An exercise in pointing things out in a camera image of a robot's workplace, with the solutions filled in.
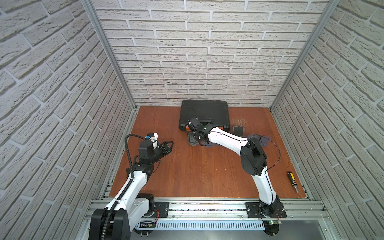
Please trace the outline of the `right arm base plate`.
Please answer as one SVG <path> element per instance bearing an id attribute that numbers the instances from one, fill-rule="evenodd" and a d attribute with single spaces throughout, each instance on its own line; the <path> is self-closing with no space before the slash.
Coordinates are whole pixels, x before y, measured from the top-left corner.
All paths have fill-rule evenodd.
<path id="1" fill-rule="evenodd" d="M 284 219 L 287 217 L 283 203 L 278 202 L 272 207 L 262 202 L 245 203 L 248 218 L 275 218 Z"/>

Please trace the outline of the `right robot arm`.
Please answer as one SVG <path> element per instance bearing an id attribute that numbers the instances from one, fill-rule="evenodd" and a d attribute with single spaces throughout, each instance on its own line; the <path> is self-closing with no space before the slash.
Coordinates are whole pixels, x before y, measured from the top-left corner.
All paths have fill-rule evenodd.
<path id="1" fill-rule="evenodd" d="M 252 176 L 258 189 L 259 211 L 264 216 L 272 217 L 277 212 L 280 198 L 272 186 L 268 174 L 267 155 L 259 139 L 238 137 L 211 124 L 198 127 L 189 124 L 188 128 L 197 141 L 218 144 L 241 157 L 244 171 Z"/>

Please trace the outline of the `black phone stand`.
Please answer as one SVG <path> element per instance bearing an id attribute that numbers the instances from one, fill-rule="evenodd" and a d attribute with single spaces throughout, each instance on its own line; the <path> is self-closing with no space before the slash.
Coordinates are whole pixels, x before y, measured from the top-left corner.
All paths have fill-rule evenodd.
<path id="1" fill-rule="evenodd" d="M 233 134 L 237 137 L 244 137 L 244 134 L 245 134 L 244 127 L 234 126 L 233 127 Z"/>

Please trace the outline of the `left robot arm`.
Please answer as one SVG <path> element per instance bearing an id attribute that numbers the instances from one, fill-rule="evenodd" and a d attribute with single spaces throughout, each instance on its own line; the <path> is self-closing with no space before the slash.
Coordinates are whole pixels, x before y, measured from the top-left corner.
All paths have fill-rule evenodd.
<path id="1" fill-rule="evenodd" d="M 158 214 L 154 197 L 141 195 L 141 189 L 154 172 L 155 163 L 172 152 L 174 142 L 161 144 L 146 137 L 139 145 L 136 161 L 131 161 L 127 181 L 103 209 L 96 209 L 91 217 L 89 240 L 129 240 L 140 219 Z"/>

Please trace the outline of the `dark grey stand wooden base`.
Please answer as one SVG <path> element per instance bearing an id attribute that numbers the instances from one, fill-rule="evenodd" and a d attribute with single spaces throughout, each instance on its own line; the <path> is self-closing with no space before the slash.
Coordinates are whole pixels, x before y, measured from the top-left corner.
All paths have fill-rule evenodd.
<path id="1" fill-rule="evenodd" d="M 195 136 L 194 133 L 189 132 L 188 133 L 188 143 L 191 146 L 199 146 L 200 145 L 200 140 L 198 137 Z"/>

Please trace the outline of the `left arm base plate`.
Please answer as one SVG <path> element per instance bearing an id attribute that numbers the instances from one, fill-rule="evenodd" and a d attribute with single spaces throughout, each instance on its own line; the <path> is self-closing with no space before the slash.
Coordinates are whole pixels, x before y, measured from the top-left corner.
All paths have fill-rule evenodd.
<path id="1" fill-rule="evenodd" d="M 143 218 L 167 218 L 170 210 L 169 202 L 157 202 L 150 204 L 150 209 L 143 215 Z"/>

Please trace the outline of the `grey phone stand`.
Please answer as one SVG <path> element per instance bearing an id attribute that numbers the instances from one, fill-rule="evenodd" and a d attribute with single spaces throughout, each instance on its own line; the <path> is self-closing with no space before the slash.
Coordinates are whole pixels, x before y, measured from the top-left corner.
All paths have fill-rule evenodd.
<path id="1" fill-rule="evenodd" d="M 212 143 L 212 142 L 206 142 L 206 143 L 205 143 L 205 146 L 206 146 L 206 147 L 214 147 L 214 146 L 215 146 L 215 143 Z"/>
<path id="2" fill-rule="evenodd" d="M 260 136 L 259 138 L 260 144 L 262 147 L 267 147 L 269 143 L 271 142 L 270 137 Z"/>
<path id="3" fill-rule="evenodd" d="M 262 137 L 261 137 L 260 135 L 249 135 L 248 138 L 247 138 L 247 140 L 248 140 L 248 141 L 251 141 L 251 140 L 258 140 L 258 141 L 260 141 L 261 138 L 262 138 Z"/>

